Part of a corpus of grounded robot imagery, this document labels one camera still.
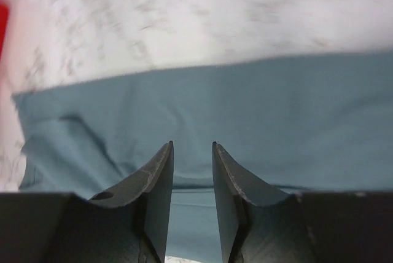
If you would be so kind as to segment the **grey-blue t-shirt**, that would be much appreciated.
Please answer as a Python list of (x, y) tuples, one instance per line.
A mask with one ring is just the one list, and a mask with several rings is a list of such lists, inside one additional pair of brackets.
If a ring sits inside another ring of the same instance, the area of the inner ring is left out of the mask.
[(21, 190), (90, 198), (174, 143), (166, 252), (220, 262), (211, 146), (284, 190), (392, 188), (392, 52), (130, 74), (14, 96)]

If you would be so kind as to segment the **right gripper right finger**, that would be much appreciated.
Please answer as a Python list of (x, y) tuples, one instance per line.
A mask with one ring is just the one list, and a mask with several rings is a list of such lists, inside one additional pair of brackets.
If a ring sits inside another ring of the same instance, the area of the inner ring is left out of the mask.
[(391, 262), (392, 192), (288, 194), (212, 145), (224, 262)]

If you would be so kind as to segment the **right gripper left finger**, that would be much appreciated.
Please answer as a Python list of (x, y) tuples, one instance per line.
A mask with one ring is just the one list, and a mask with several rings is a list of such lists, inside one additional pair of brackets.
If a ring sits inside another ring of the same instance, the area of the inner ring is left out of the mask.
[(173, 143), (86, 200), (73, 193), (1, 194), (2, 262), (163, 262)]

